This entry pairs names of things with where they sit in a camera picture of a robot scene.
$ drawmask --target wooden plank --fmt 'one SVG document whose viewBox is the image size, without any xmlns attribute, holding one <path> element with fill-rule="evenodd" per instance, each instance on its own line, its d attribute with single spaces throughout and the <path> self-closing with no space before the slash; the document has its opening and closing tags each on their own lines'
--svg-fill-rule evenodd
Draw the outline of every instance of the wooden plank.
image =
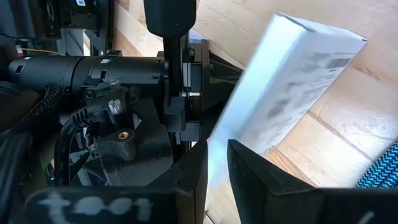
<svg viewBox="0 0 398 224">
<path fill-rule="evenodd" d="M 142 56 L 141 52 L 137 50 L 136 47 L 130 43 L 127 37 L 117 29 L 113 32 L 113 47 L 116 50 L 121 50 L 123 56 Z"/>
<path fill-rule="evenodd" d="M 372 164 L 307 114 L 279 144 L 278 150 L 319 187 L 352 187 Z"/>
<path fill-rule="evenodd" d="M 119 4 L 115 5 L 115 27 L 145 57 L 155 57 L 163 50 L 162 41 L 151 34 L 146 26 L 137 21 Z"/>
<path fill-rule="evenodd" d="M 398 89 L 350 68 L 329 87 L 309 115 L 375 160 L 398 137 L 397 98 Z"/>
</svg>

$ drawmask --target cable bundle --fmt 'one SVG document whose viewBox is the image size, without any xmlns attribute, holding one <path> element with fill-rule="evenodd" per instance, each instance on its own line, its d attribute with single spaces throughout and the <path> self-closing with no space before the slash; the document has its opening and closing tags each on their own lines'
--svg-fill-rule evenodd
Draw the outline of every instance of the cable bundle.
<svg viewBox="0 0 398 224">
<path fill-rule="evenodd" d="M 365 172 L 355 187 L 398 187 L 398 141 Z"/>
</svg>

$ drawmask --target white box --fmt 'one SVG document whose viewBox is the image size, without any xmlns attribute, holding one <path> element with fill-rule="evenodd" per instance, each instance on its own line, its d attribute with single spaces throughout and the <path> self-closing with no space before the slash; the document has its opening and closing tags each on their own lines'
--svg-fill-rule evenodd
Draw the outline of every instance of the white box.
<svg viewBox="0 0 398 224">
<path fill-rule="evenodd" d="M 226 175 L 229 139 L 258 154 L 278 146 L 365 44 L 349 30 L 276 14 L 209 138 L 210 184 Z"/>
</svg>

